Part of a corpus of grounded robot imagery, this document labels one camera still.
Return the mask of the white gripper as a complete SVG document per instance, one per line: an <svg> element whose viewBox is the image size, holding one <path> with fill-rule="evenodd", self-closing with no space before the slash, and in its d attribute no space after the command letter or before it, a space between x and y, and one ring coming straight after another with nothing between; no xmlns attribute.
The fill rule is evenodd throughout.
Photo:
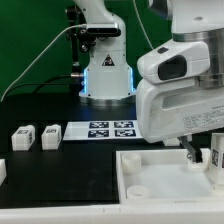
<svg viewBox="0 0 224 224"><path fill-rule="evenodd" d="M179 138L187 158L202 163L202 151L186 135L224 127L224 87L202 89L194 79L152 85L143 79L136 93L142 137L150 142Z"/></svg>

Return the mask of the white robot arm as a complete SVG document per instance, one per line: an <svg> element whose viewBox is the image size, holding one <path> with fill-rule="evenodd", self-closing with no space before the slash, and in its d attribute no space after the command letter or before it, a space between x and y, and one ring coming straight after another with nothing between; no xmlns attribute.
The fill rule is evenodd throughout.
<svg viewBox="0 0 224 224"><path fill-rule="evenodd" d="M125 26L104 0L73 0L84 14L81 48L90 51L84 72L86 100L121 101L132 88L125 59ZM142 80L136 115L150 142L180 140L195 163L202 152L187 137L224 127L224 0L148 0L154 13L172 21L172 39L140 57Z"/></svg>

